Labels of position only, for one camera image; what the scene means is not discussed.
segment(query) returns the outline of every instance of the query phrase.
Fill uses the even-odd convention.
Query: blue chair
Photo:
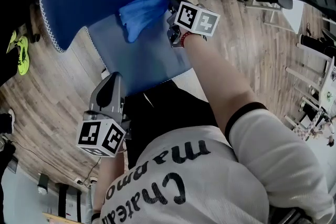
[[[182,48],[167,38],[167,11],[128,43],[119,8],[133,0],[40,0],[42,15],[55,48],[65,52],[76,33],[86,27],[92,43],[110,72],[123,76],[127,95],[144,91],[188,69]]]

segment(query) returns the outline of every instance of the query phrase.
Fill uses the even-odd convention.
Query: blue rag
[[[121,22],[128,31],[128,41],[135,42],[140,32],[159,19],[168,9],[168,0],[134,0],[119,9]]]

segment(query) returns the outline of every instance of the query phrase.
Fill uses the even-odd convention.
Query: patterned fabric
[[[322,115],[323,110],[320,109],[316,116],[314,117],[314,119],[311,121],[311,123],[309,124],[309,126],[305,129],[300,125],[297,125],[294,129],[293,132],[296,133],[302,140],[306,140],[307,137],[310,134],[310,130],[315,128],[315,125],[317,124],[317,121],[319,120],[320,116]]]

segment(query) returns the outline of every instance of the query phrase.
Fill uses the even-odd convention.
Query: power cord
[[[60,169],[58,169],[57,167],[55,167],[53,164],[51,164],[51,163],[45,161],[44,159],[41,159],[41,158],[40,158],[34,151],[31,151],[31,150],[25,148],[24,146],[21,146],[19,143],[15,142],[15,141],[11,141],[11,142],[17,144],[18,146],[20,146],[20,147],[23,148],[24,150],[33,153],[33,154],[34,154],[37,158],[39,158],[42,162],[44,162],[44,163],[50,165],[52,168],[54,168],[55,170],[59,171],[62,175],[64,175],[65,177],[67,177],[69,180],[73,181],[72,178],[70,178],[69,176],[67,176],[65,173],[63,173]],[[94,167],[91,168],[91,170],[90,170],[90,172],[89,172],[87,178],[86,178],[86,179],[84,180],[84,182],[83,182],[83,185],[84,185],[85,181],[89,178],[89,176],[90,176],[92,170],[98,165],[99,161],[100,161],[100,158],[99,158],[99,160],[97,161],[97,163],[94,165]]]

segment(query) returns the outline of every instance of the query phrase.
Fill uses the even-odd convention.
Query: person's right arm
[[[184,47],[219,128],[238,161],[263,184],[270,204],[299,207],[317,223],[328,223],[333,199],[306,143],[258,103],[243,75],[202,37],[187,36]]]

